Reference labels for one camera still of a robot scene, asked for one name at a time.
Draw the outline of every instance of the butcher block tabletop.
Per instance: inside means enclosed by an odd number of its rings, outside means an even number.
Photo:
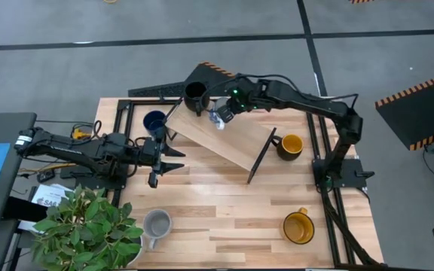
[[[118,100],[101,98],[96,120],[102,121],[100,133],[113,130]],[[124,98],[149,100],[154,98]],[[171,105],[137,105],[134,108],[130,138],[147,136],[142,125],[150,111],[167,113]],[[121,130],[124,131],[126,111]],[[306,114],[293,109],[255,110],[239,118],[252,120],[276,135],[294,133],[302,137],[304,149],[292,162],[281,160],[271,145],[251,184],[249,171],[226,160],[210,149],[177,135],[169,145],[186,157],[165,157],[162,161],[184,163],[181,169],[159,176],[157,189],[148,186],[149,168],[141,167],[127,180],[120,205],[130,202],[131,217],[142,226],[152,209],[166,210],[173,221],[170,235],[159,241],[154,251],[145,253],[129,267],[140,269],[182,268],[305,268],[331,267],[332,255],[321,196],[316,192],[311,160],[313,149]],[[325,153],[319,122],[315,117],[320,153]],[[334,124],[326,122],[332,145],[338,135]],[[349,155],[356,155],[351,148]],[[354,188],[341,189],[347,223],[361,246],[382,262],[368,200]],[[296,245],[280,235],[280,224],[291,212],[307,209],[315,226],[314,238]],[[341,262],[346,262],[344,242],[336,228]]]

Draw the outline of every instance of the gray floor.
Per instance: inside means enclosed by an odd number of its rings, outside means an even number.
[[[312,32],[434,29],[434,2],[305,0]],[[293,0],[0,0],[0,44],[114,41],[213,35],[302,33]],[[367,170],[371,208],[385,261],[434,269],[434,177],[374,109],[374,101],[434,78],[434,36],[316,40],[329,95],[359,93],[364,117],[356,146]],[[317,93],[305,40],[235,41],[79,49],[0,51],[0,111],[40,119],[93,121],[99,97],[181,81],[200,61],[227,70],[281,73]],[[71,125],[42,124],[66,134]],[[428,156],[434,168],[434,156]],[[24,166],[37,166],[25,163]],[[24,191],[35,179],[18,178]],[[29,257],[18,270],[37,269]]]

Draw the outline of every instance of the potted plant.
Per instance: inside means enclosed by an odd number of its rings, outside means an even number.
[[[129,218],[132,206],[116,208],[78,186],[35,224],[33,260],[50,271],[97,271],[126,267],[142,253],[143,230]]]

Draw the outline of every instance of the yellow mug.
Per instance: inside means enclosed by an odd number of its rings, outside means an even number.
[[[300,208],[297,212],[287,215],[280,229],[284,239],[298,245],[307,244],[314,237],[314,224],[307,216],[306,208]]]

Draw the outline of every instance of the blue mug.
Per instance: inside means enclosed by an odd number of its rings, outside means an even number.
[[[164,127],[165,113],[162,111],[150,111],[143,117],[143,126],[151,136],[155,136],[159,129]]]

